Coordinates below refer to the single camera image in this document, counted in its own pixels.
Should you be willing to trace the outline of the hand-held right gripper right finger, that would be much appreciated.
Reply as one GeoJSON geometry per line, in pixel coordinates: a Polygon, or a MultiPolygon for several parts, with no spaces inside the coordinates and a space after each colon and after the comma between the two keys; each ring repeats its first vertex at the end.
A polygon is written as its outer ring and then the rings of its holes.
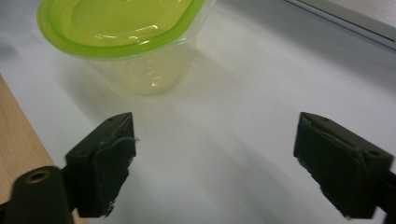
{"type": "Polygon", "coordinates": [[[394,217],[394,156],[338,123],[300,114],[293,156],[346,218],[394,217]]]}

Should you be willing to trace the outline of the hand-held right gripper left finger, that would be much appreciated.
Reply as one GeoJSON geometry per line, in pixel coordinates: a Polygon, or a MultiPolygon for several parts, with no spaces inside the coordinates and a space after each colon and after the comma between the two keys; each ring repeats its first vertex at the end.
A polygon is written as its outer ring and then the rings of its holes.
{"type": "Polygon", "coordinates": [[[81,217],[111,213],[135,156],[130,112],[104,120],[66,154],[64,177],[81,217]]]}

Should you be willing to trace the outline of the clear plastic container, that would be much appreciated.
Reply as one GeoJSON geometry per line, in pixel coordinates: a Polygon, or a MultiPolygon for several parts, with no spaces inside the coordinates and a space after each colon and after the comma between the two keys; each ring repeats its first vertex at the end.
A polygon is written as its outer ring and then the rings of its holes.
{"type": "Polygon", "coordinates": [[[188,73],[197,53],[196,37],[216,0],[205,0],[191,26],[163,47],[120,59],[90,59],[114,91],[151,95],[174,88],[188,73]]]}

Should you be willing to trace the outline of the green plastic lid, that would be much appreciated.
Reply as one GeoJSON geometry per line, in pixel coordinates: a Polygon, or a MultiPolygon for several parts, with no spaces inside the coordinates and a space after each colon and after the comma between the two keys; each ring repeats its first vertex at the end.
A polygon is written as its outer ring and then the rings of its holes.
{"type": "Polygon", "coordinates": [[[128,57],[165,46],[191,27],[205,0],[42,0],[41,34],[87,58],[128,57]]]}

